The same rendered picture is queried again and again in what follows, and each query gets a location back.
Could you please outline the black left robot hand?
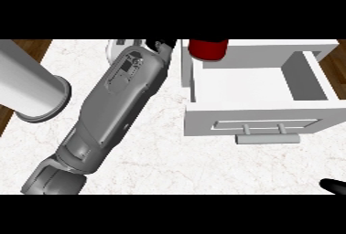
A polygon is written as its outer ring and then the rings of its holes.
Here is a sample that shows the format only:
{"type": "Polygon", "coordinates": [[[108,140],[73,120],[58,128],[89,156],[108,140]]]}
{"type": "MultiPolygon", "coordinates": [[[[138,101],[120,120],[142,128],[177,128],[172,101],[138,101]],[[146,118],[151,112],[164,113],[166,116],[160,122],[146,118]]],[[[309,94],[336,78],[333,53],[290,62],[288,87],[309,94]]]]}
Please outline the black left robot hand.
{"type": "Polygon", "coordinates": [[[163,44],[169,45],[170,48],[176,47],[176,39],[148,39],[146,46],[152,51],[158,51],[158,48],[163,44]]]}

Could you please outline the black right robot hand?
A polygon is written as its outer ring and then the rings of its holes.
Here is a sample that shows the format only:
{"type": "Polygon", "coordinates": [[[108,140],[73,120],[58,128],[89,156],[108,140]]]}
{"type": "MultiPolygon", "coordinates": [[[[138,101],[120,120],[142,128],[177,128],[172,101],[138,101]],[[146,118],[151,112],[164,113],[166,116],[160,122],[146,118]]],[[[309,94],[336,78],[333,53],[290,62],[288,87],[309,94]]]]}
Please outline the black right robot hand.
{"type": "Polygon", "coordinates": [[[346,195],[346,182],[324,178],[319,182],[322,189],[336,195],[346,195]]]}

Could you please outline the red can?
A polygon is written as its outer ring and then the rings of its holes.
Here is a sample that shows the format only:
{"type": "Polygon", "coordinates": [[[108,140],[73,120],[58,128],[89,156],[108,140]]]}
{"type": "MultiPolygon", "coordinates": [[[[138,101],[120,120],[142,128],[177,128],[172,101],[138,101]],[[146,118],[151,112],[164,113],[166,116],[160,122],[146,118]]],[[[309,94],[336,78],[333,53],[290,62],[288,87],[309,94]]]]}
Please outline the red can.
{"type": "Polygon", "coordinates": [[[189,54],[194,58],[217,61],[226,55],[228,40],[201,40],[191,39],[188,45],[189,54]]]}

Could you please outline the white open drawer box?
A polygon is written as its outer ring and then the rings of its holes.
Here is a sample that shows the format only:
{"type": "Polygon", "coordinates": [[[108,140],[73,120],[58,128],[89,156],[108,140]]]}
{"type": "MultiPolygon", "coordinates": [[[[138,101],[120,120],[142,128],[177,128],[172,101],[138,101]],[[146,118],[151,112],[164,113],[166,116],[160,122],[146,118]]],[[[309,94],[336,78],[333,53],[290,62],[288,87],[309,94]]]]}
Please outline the white open drawer box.
{"type": "Polygon", "coordinates": [[[281,67],[207,69],[194,60],[197,102],[337,101],[311,51],[296,51],[281,67]]]}

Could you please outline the white drawer front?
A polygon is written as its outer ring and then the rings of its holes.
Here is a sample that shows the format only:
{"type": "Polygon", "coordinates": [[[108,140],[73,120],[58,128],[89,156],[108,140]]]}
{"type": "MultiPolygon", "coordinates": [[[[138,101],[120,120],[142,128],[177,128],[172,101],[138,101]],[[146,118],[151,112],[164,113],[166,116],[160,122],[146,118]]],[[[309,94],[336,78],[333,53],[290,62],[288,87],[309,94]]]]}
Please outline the white drawer front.
{"type": "Polygon", "coordinates": [[[316,133],[346,122],[346,101],[234,101],[188,103],[183,135],[316,133]]]}

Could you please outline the white cylinder with grey rim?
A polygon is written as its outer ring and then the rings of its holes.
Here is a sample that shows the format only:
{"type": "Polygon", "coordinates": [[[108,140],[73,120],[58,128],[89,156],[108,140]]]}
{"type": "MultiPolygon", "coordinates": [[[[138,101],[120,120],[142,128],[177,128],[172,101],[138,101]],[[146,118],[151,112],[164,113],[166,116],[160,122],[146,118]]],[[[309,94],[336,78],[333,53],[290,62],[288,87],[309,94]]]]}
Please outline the white cylinder with grey rim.
{"type": "Polygon", "coordinates": [[[21,120],[46,122],[71,100],[71,84],[55,76],[10,39],[0,39],[0,104],[21,120]]]}

